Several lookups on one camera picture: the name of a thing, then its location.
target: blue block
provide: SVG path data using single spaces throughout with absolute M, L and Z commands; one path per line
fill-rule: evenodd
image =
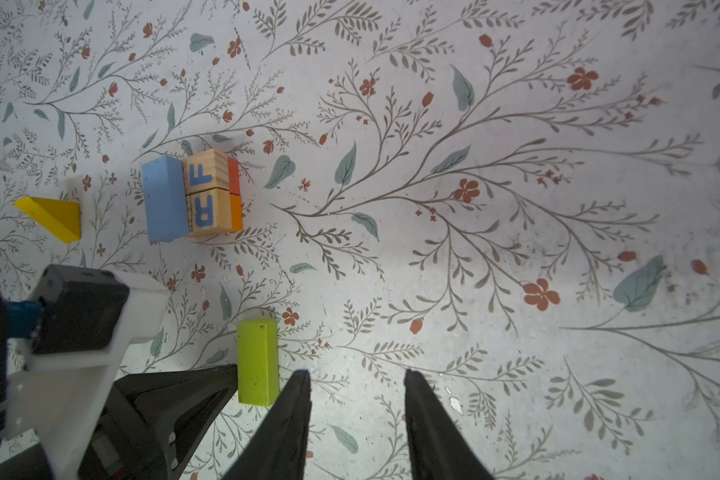
M 190 234 L 181 160 L 160 157 L 141 166 L 150 242 L 170 242 Z

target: red flower print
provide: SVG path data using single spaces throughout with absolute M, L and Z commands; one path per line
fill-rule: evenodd
M 206 277 L 206 268 L 205 266 L 198 267 L 197 264 L 195 264 L 195 269 L 192 272 L 192 278 L 197 282 L 200 283 L 202 279 Z
M 298 320 L 298 313 L 294 312 L 289 306 L 286 311 L 282 313 L 282 318 L 285 319 L 286 325 L 295 326 Z
M 494 44 L 494 40 L 485 33 L 483 33 L 482 35 L 480 35 L 480 43 L 484 47 L 490 48 L 490 46 Z
M 568 77 L 568 83 L 572 84 L 570 87 L 573 90 L 589 90 L 592 88 L 592 81 L 600 78 L 596 71 L 587 72 L 584 67 L 578 67 L 574 72 L 576 73 Z
M 622 262 L 631 262 L 632 260 L 637 258 L 637 254 L 635 252 L 626 251 L 620 253 L 616 258 L 618 258 Z
M 560 303 L 560 295 L 553 290 L 547 290 L 549 283 L 543 278 L 536 280 L 536 283 L 526 283 L 523 290 L 527 295 L 525 296 L 525 302 L 528 305 L 536 305 L 536 307 L 544 312 L 549 306 L 550 302 L 557 305 Z
M 242 40 L 240 40 L 240 37 L 238 37 L 237 40 L 232 40 L 230 42 L 230 47 L 226 50 L 226 52 L 230 54 L 232 58 L 234 58 L 236 55 L 239 55 L 240 52 L 242 52 L 242 47 L 240 46 L 241 43 Z
M 691 261 L 691 268 L 694 272 L 700 275 L 709 275 L 709 272 L 706 269 L 706 264 L 700 260 L 692 260 Z
M 462 197 L 464 198 L 464 202 L 467 204 L 470 204 L 472 202 L 472 199 L 480 195 L 480 190 L 478 190 L 478 182 L 476 180 L 470 180 L 467 182 L 466 178 L 462 178 L 459 182 L 459 189 L 457 189 L 454 192 L 454 198 L 456 200 L 461 200 Z
M 424 326 L 424 319 L 414 319 L 411 322 L 411 333 L 416 335 Z
M 376 79 L 374 77 L 371 77 L 371 80 L 363 80 L 362 85 L 360 85 L 360 92 L 366 97 L 370 97 L 376 93 L 373 89 L 374 85 L 376 85 Z

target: wooden cube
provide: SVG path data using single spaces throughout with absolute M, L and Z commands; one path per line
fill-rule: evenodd
M 230 189 L 230 162 L 219 151 L 206 150 L 201 154 L 182 159 L 181 163 L 184 169 L 184 193 L 186 195 L 211 188 Z
M 190 236 L 224 234 L 232 231 L 230 192 L 213 188 L 189 196 Z

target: printed flower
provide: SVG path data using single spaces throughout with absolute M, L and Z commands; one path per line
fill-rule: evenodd
M 490 48 L 490 46 L 494 44 L 494 40 L 485 33 L 483 33 L 482 35 L 480 35 L 480 43 L 484 47 Z
M 536 280 L 536 283 L 526 283 L 523 290 L 527 295 L 525 302 L 528 305 L 536 305 L 536 307 L 544 312 L 549 306 L 549 302 L 557 305 L 560 303 L 560 295 L 554 290 L 547 290 L 549 283 L 543 278 Z
M 478 190 L 478 182 L 476 180 L 470 180 L 469 182 L 467 182 L 466 178 L 462 178 L 458 184 L 461 188 L 457 189 L 454 193 L 454 198 L 456 200 L 461 200 L 461 198 L 463 197 L 464 202 L 470 204 L 473 198 L 480 195 L 480 190 Z
M 295 326 L 298 320 L 298 313 L 294 312 L 289 306 L 286 311 L 282 313 L 282 318 L 285 319 L 286 325 Z
M 584 67 L 578 67 L 574 72 L 576 73 L 568 77 L 568 83 L 572 84 L 570 87 L 573 90 L 589 90 L 592 88 L 592 81 L 600 78 L 595 70 L 587 72 Z
M 192 278 L 197 282 L 200 283 L 202 279 L 206 277 L 206 267 L 205 265 L 198 267 L 197 264 L 195 264 L 195 269 L 192 272 Z
M 237 40 L 232 40 L 230 42 L 230 47 L 226 50 L 226 52 L 230 54 L 232 58 L 234 58 L 236 55 L 239 55 L 240 52 L 242 52 L 242 47 L 240 46 L 241 43 L 242 40 L 240 40 L 240 37 L 238 37 Z
M 360 92 L 364 94 L 366 97 L 370 97 L 376 91 L 373 89 L 373 86 L 376 85 L 376 79 L 374 77 L 371 77 L 371 80 L 363 80 L 362 85 L 360 85 Z

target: floral wallpaper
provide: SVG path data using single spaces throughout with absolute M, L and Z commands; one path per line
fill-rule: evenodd
M 209 148 L 246 228 L 150 244 L 140 166 Z M 123 374 L 276 317 L 308 478 L 410 477 L 406 369 L 497 478 L 720 478 L 720 0 L 5 0 L 0 288 L 51 262 L 171 291 Z M 265 414 L 233 399 L 185 478 Z

